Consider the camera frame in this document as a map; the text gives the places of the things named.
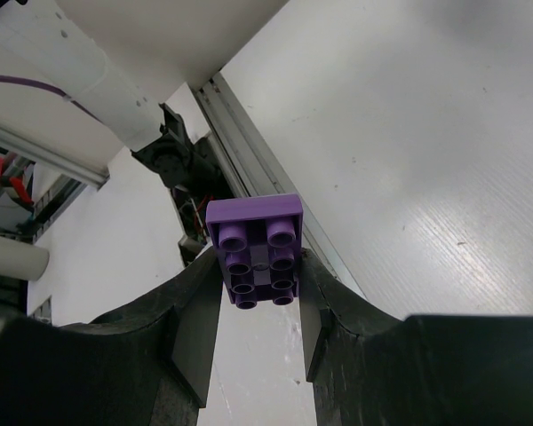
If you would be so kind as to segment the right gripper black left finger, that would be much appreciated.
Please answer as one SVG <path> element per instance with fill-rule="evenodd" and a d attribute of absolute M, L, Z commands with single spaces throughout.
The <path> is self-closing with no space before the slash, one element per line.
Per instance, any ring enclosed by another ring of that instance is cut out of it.
<path fill-rule="evenodd" d="M 207 250 L 89 324 L 0 308 L 0 425 L 194 425 L 206 406 L 220 309 Z"/>

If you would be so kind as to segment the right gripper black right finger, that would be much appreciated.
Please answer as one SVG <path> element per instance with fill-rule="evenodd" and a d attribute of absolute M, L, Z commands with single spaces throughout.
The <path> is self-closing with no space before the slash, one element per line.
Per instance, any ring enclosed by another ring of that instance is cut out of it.
<path fill-rule="evenodd" d="M 533 316 L 396 319 L 302 254 L 306 379 L 321 425 L 533 425 Z"/>

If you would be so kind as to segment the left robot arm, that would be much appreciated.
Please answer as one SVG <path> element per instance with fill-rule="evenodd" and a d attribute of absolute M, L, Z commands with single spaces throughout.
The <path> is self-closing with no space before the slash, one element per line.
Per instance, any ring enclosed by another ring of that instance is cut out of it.
<path fill-rule="evenodd" d="M 183 118 L 147 97 L 56 2 L 0 1 L 0 45 L 111 130 L 167 188 L 217 192 L 221 170 L 195 150 Z"/>

